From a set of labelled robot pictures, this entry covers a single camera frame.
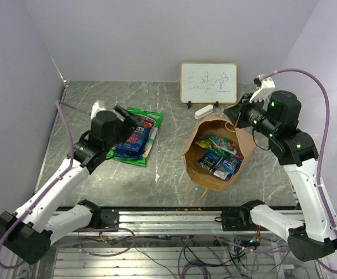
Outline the green cassava chips bag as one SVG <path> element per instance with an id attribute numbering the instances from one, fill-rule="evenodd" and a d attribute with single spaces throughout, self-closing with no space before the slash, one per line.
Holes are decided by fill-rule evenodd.
<path id="1" fill-rule="evenodd" d="M 150 130 L 149 133 L 149 138 L 146 142 L 143 154 L 141 158 L 120 158 L 120 157 L 116 157 L 114 155 L 115 149 L 116 149 L 116 145 L 108 152 L 107 154 L 107 158 L 108 159 L 114 159 L 116 161 L 119 162 L 123 162 L 123 163 L 128 163 L 128 164 L 133 164 L 136 166 L 142 166 L 145 167 L 146 166 L 146 160 L 147 157 L 149 155 L 150 150 L 153 147 L 153 143 L 155 141 L 156 138 L 156 134 L 158 132 L 158 128 L 163 120 L 163 113 L 160 112 L 154 112 L 154 111 L 148 111 L 148 110 L 143 110 L 143 109 L 138 109 L 138 108 L 128 108 L 127 109 L 129 112 L 134 113 L 138 116 L 141 116 L 143 121 L 141 122 L 141 124 L 146 121 L 149 123 L 152 123 L 153 126 Z"/>

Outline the brown paper bag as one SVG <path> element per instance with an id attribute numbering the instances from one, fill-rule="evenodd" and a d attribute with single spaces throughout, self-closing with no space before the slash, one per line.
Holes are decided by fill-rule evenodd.
<path id="1" fill-rule="evenodd" d="M 217 178 L 196 164 L 196 161 L 203 157 L 210 149 L 199 147 L 195 144 L 195 141 L 199 138 L 208 138 L 210 135 L 217 135 L 233 141 L 238 151 L 234 156 L 239 156 L 243 159 L 237 173 L 233 175 L 229 181 L 223 181 Z M 256 143 L 252 135 L 245 130 L 234 127 L 224 116 L 208 115 L 203 118 L 195 127 L 183 154 L 184 165 L 189 176 L 189 183 L 184 191 L 184 197 L 188 197 L 189 189 L 193 185 L 198 185 L 205 189 L 201 197 L 194 199 L 194 202 L 201 200 L 209 190 L 221 191 L 230 187 L 246 167 L 255 149 Z M 214 152 L 223 158 L 233 157 L 223 156 L 216 151 Z"/>

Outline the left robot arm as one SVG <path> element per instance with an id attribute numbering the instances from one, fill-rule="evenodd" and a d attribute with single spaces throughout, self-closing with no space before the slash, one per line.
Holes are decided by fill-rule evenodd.
<path id="1" fill-rule="evenodd" d="M 113 110 L 96 112 L 89 130 L 77 142 L 70 143 L 69 153 L 50 180 L 13 213 L 0 214 L 2 268 L 9 268 L 1 262 L 3 247 L 23 262 L 34 264 L 68 233 L 101 229 L 102 209 L 88 200 L 59 215 L 54 212 L 73 189 L 109 160 L 109 151 L 117 144 L 124 144 L 141 121 L 141 117 L 119 105 Z"/>

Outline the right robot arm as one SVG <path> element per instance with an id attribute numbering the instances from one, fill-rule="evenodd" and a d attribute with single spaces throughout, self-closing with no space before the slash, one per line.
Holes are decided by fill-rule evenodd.
<path id="1" fill-rule="evenodd" d="M 337 251 L 337 220 L 326 189 L 317 173 L 318 151 L 313 138 L 297 128 L 302 104 L 289 91 L 275 91 L 265 108 L 246 94 L 224 114 L 236 128 L 251 127 L 268 139 L 268 150 L 278 159 L 293 186 L 304 220 L 294 220 L 260 200 L 242 205 L 239 225 L 251 230 L 264 227 L 288 243 L 302 262 L 317 260 Z"/>

